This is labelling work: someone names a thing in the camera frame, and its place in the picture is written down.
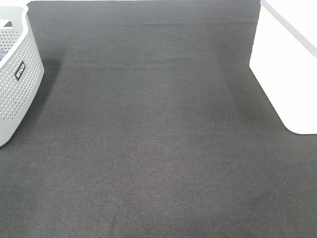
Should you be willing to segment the white plastic storage basket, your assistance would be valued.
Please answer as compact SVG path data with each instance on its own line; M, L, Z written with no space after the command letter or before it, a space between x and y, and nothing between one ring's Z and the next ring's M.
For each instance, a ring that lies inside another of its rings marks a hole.
M284 126L317 132L317 2L263 0L250 69Z

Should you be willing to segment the grey perforated laundry basket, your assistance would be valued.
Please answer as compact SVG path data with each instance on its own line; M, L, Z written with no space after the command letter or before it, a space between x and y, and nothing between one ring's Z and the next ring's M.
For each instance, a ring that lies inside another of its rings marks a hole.
M41 84L44 66L28 19L26 5L2 5L0 18L0 144L13 136Z

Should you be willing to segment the black fabric table mat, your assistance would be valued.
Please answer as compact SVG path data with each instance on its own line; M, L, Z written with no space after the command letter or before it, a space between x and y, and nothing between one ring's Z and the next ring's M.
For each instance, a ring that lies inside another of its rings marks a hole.
M314 238L317 138L249 69L257 0L36 1L3 238Z

